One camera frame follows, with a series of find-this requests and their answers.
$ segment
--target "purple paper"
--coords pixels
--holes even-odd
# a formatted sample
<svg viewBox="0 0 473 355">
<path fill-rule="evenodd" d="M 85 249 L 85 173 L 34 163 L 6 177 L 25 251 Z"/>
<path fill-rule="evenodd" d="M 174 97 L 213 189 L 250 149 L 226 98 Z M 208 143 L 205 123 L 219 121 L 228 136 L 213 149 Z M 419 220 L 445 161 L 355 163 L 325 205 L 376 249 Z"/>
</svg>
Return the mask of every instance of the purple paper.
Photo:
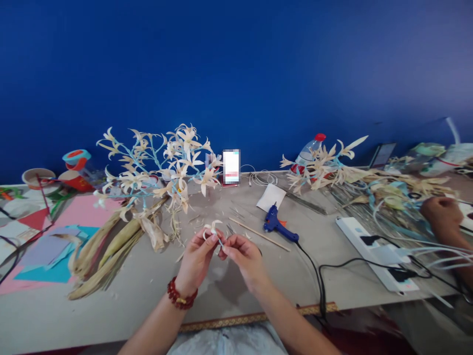
<svg viewBox="0 0 473 355">
<path fill-rule="evenodd" d="M 49 265 L 69 245 L 68 240 L 54 237 L 53 234 L 71 234 L 77 236 L 79 229 L 60 227 L 48 231 L 46 235 L 38 239 L 35 245 L 25 253 L 19 265 Z"/>
</svg>

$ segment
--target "wooden stick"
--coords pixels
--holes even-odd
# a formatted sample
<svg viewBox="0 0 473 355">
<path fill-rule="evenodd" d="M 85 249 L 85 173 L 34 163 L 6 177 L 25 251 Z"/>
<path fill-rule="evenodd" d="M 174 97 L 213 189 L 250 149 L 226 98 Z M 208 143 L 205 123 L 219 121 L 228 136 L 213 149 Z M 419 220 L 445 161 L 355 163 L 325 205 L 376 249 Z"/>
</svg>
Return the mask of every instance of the wooden stick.
<svg viewBox="0 0 473 355">
<path fill-rule="evenodd" d="M 233 221 L 233 222 L 235 222 L 236 224 L 239 224 L 239 225 L 242 226 L 243 228 L 248 229 L 249 231 L 253 232 L 254 234 L 259 235 L 261 238 L 264 238 L 264 239 L 266 239 L 267 241 L 269 241 L 269 242 L 271 242 L 271 243 L 273 243 L 273 244 L 276 244 L 278 247 L 283 248 L 283 249 L 286 250 L 286 251 L 291 251 L 290 249 L 286 248 L 285 246 L 283 246 L 283 245 L 281 245 L 281 244 L 275 242 L 275 241 L 272 240 L 272 239 L 269 239 L 269 238 L 268 238 L 267 236 L 265 236 L 264 234 L 259 233 L 259 232 L 255 231 L 254 229 L 251 229 L 251 228 L 248 227 L 248 226 L 245 226 L 243 223 L 237 221 L 236 219 L 231 218 L 231 217 L 228 217 L 228 219 L 231 220 L 231 221 Z"/>
</svg>

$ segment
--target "red bottle cap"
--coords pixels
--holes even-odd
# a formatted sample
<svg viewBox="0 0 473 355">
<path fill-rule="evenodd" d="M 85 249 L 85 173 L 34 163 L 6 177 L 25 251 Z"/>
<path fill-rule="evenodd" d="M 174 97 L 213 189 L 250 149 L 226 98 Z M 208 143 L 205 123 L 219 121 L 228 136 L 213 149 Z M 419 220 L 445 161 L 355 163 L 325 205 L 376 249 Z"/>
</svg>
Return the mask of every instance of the red bottle cap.
<svg viewBox="0 0 473 355">
<path fill-rule="evenodd" d="M 325 140 L 325 138 L 327 138 L 326 135 L 324 135 L 323 133 L 319 133 L 315 136 L 314 139 L 318 142 L 323 142 Z"/>
</svg>

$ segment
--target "person's arm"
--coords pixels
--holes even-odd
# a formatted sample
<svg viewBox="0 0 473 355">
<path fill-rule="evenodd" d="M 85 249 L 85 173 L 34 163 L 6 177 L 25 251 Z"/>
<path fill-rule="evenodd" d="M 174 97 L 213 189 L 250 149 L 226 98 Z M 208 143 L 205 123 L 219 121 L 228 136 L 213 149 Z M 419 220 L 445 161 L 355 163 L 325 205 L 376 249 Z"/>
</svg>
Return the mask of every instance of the person's arm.
<svg viewBox="0 0 473 355">
<path fill-rule="evenodd" d="M 340 354 L 272 284 L 263 264 L 263 257 L 254 243 L 241 235 L 232 235 L 223 251 L 240 268 L 249 291 L 265 310 L 290 354 Z"/>
<path fill-rule="evenodd" d="M 473 251 L 472 246 L 463 238 L 460 232 L 460 223 L 463 213 L 457 202 L 448 197 L 433 197 L 426 200 L 420 209 L 423 216 L 429 221 L 437 240 L 449 247 L 462 248 Z M 465 260 L 456 260 L 457 264 L 464 264 Z M 473 289 L 473 266 L 455 269 L 466 284 Z"/>
<path fill-rule="evenodd" d="M 207 232 L 207 240 L 203 238 L 205 232 Z M 218 239 L 220 238 L 223 243 L 226 241 L 223 233 L 219 230 L 217 230 L 217 236 L 210 237 L 210 234 L 208 230 L 202 229 L 186 247 L 175 281 L 176 290 L 180 293 L 181 298 L 192 296 L 199 288 L 207 275 L 213 253 L 218 247 Z M 186 313 L 186 310 L 177 309 L 166 293 L 159 301 L 158 306 L 118 354 L 166 354 L 177 337 Z"/>
</svg>

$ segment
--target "red beaded bracelet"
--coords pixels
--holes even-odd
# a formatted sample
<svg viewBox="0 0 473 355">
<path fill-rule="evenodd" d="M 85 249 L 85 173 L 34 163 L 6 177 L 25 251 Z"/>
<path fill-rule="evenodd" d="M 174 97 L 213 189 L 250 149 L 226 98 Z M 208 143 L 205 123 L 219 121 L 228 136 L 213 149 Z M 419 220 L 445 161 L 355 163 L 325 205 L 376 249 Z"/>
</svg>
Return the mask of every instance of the red beaded bracelet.
<svg viewBox="0 0 473 355">
<path fill-rule="evenodd" d="M 187 298 L 181 298 L 179 291 L 176 290 L 176 277 L 174 277 L 171 282 L 168 284 L 168 295 L 171 302 L 174 306 L 178 309 L 188 310 L 194 305 L 194 300 L 197 297 L 198 289 L 194 292 L 194 294 Z"/>
</svg>

